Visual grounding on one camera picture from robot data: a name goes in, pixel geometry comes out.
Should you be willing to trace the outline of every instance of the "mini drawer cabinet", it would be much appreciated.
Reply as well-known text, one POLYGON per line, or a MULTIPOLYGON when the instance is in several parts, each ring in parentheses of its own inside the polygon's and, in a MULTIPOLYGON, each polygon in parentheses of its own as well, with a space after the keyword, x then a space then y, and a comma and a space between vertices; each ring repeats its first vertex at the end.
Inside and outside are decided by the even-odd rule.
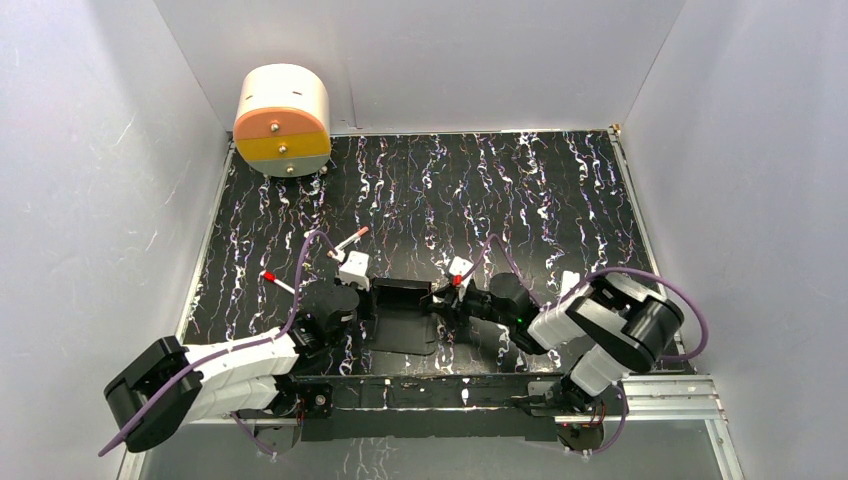
POLYGON ((321 79, 298 65, 254 69, 244 79, 233 140, 242 158, 272 177, 298 177, 330 159, 330 104, 321 79))

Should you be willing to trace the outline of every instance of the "black marble tabletop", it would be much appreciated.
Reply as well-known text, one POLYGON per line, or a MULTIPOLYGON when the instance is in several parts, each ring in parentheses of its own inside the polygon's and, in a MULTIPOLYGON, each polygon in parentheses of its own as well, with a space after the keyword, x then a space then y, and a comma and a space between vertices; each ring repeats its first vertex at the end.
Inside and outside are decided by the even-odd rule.
MULTIPOLYGON (((186 343, 243 338, 279 325, 292 296, 263 281, 268 270, 291 284, 305 232, 335 242, 368 226, 356 250, 372 275, 443 282, 456 255, 471 259, 492 233, 508 245, 543 301, 563 273, 605 266, 650 269, 622 172, 606 131, 339 137, 326 175, 268 178, 236 152, 209 244, 186 343)), ((336 263, 314 245, 308 284, 331 279, 336 263)), ((475 274, 485 285, 507 271, 490 252, 475 274)), ((319 361, 327 375, 485 374, 567 370, 591 347, 579 339, 529 356, 504 327, 474 322, 438 328, 430 356, 371 351, 364 324, 319 361)))

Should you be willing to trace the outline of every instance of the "white wall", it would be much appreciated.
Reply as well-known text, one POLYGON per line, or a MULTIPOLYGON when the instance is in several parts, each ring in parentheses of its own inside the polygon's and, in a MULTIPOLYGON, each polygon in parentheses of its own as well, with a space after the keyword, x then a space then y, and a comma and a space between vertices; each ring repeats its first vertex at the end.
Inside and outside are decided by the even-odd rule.
POLYGON ((223 126, 244 76, 315 71, 332 130, 622 122, 683 0, 156 0, 223 126))
POLYGON ((848 3, 690 0, 623 143, 749 478, 844 478, 848 3))
POLYGON ((226 137, 152 1, 0 10, 0 477, 114 478, 103 388, 174 331, 226 137))

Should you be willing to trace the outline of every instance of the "yellow drawer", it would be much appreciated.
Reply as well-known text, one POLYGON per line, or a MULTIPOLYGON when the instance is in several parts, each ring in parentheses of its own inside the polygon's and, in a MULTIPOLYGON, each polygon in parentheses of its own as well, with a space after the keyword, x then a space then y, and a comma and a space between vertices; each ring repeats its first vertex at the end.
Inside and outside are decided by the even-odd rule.
POLYGON ((284 137, 250 138, 236 140, 236 148, 242 158, 248 161, 329 155, 330 136, 327 132, 314 132, 284 137), (280 147, 285 147, 284 152, 280 152, 280 147))

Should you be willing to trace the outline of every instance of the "marker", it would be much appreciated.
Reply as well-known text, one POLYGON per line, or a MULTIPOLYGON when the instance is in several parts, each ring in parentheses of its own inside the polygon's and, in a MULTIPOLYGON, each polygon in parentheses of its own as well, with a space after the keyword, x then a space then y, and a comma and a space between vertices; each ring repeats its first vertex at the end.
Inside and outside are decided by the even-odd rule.
POLYGON ((262 275, 262 277, 264 277, 265 280, 268 280, 269 282, 273 283, 274 285, 276 285, 276 286, 282 288, 283 290, 294 295, 294 289, 291 288, 290 286, 286 285, 285 283, 283 283, 283 281, 280 280, 279 278, 277 278, 277 276, 274 275, 273 273, 266 272, 265 270, 262 270, 262 273, 260 275, 262 275))
MULTIPOLYGON (((347 247, 347 246, 348 246, 348 245, 350 245, 351 243, 353 243, 353 242, 355 242, 355 241, 359 240, 359 239, 360 239, 360 238, 362 238, 362 236, 363 236, 363 235, 365 235, 366 233, 368 233, 368 227, 362 227, 362 228, 360 228, 358 232, 356 232, 356 233, 354 233, 353 235, 351 235, 351 236, 347 237, 347 239, 345 239, 345 241, 344 241, 344 242, 342 242, 342 243, 340 243, 340 244, 336 245, 336 251, 337 251, 337 252, 339 252, 339 255, 341 255, 341 254, 342 254, 342 250, 344 250, 344 249, 345 249, 345 247, 347 247)), ((335 255, 333 255, 333 252, 327 252, 327 256, 328 256, 328 257, 330 257, 330 258, 335 258, 335 255)))

